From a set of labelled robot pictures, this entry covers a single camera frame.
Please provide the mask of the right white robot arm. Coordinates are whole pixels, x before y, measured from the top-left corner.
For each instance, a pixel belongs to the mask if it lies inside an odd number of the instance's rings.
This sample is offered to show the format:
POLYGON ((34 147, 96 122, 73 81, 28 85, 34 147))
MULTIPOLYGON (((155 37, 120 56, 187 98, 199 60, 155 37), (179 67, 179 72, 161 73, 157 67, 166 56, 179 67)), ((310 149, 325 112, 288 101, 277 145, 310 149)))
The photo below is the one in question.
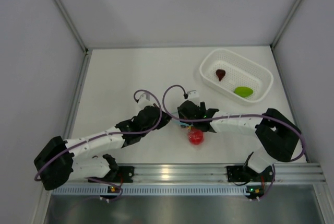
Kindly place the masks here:
POLYGON ((183 122, 202 132, 235 133, 257 138, 261 147, 252 152, 243 168, 244 176, 257 180, 277 161, 290 162, 300 140, 300 130, 278 110, 269 108, 264 114, 233 115, 218 109, 206 109, 186 100, 178 108, 183 122))

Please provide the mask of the green fake fruit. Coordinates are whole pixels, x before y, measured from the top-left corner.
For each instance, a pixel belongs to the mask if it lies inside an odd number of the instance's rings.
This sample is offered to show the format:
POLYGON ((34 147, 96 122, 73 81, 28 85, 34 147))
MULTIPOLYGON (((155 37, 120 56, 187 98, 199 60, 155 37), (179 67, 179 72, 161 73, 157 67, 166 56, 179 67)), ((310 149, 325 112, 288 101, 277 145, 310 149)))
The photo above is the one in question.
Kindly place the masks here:
POLYGON ((242 98, 247 98, 254 93, 253 89, 244 86, 236 87, 233 92, 234 94, 242 98))

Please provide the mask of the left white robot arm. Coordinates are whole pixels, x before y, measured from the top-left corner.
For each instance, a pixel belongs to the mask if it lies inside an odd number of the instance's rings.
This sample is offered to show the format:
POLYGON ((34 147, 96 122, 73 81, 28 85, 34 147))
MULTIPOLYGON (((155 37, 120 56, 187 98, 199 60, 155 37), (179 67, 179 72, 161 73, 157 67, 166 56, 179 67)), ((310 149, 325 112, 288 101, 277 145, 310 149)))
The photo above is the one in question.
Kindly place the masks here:
POLYGON ((138 143, 149 132, 165 127, 171 117, 156 105, 106 131, 77 139, 52 138, 34 160, 35 181, 54 190, 68 181, 119 182, 121 171, 111 151, 138 143))

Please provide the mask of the clear zip top bag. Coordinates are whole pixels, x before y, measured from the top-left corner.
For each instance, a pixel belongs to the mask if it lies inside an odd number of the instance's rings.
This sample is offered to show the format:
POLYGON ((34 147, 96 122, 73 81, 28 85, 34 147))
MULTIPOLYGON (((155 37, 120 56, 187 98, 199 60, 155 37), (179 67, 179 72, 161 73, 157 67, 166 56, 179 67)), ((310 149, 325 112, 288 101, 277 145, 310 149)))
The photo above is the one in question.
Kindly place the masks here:
POLYGON ((174 118, 171 118, 171 121, 172 121, 174 124, 176 124, 176 125, 179 126, 179 128, 181 129, 183 135, 187 138, 187 141, 189 142, 188 137, 187 137, 187 133, 188 133, 188 131, 189 131, 191 128, 195 128, 195 127, 194 127, 193 125, 191 125, 190 123, 184 123, 184 122, 181 122, 181 121, 176 120, 176 119, 174 119, 174 118))

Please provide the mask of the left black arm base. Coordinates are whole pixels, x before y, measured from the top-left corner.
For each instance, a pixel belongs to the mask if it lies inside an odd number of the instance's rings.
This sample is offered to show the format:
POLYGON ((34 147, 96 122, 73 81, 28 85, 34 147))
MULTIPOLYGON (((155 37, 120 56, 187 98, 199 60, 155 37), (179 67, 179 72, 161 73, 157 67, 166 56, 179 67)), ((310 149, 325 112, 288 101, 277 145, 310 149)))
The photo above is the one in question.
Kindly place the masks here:
POLYGON ((119 166, 117 170, 110 170, 104 177, 93 179, 111 183, 133 183, 134 172, 133 166, 119 166))

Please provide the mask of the red fake apple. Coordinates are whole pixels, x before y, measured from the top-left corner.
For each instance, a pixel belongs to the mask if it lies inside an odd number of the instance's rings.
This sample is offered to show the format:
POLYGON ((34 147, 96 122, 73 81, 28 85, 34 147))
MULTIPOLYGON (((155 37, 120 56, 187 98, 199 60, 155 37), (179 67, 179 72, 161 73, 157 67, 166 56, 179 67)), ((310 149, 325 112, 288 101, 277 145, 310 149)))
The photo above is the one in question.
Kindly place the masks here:
POLYGON ((204 134, 201 130, 191 128, 187 133, 188 140, 193 145, 200 145, 204 141, 204 134))

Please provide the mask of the dark purple fake fig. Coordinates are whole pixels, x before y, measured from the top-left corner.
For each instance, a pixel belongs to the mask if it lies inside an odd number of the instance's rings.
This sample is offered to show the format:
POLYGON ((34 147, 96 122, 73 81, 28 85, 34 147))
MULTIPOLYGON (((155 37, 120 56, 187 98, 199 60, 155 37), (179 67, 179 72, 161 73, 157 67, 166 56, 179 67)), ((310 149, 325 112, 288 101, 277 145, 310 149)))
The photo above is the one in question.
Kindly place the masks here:
POLYGON ((226 71, 223 69, 217 69, 216 70, 216 76, 218 78, 219 81, 221 81, 226 75, 226 71))

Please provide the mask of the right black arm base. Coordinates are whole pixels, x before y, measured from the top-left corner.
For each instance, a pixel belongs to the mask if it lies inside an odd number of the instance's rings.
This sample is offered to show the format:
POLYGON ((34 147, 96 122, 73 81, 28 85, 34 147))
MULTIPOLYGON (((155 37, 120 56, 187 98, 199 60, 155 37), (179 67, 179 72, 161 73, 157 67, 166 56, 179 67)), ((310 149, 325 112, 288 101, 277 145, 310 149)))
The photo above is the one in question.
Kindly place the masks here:
POLYGON ((244 165, 227 166, 228 182, 246 183, 258 177, 258 173, 244 165))

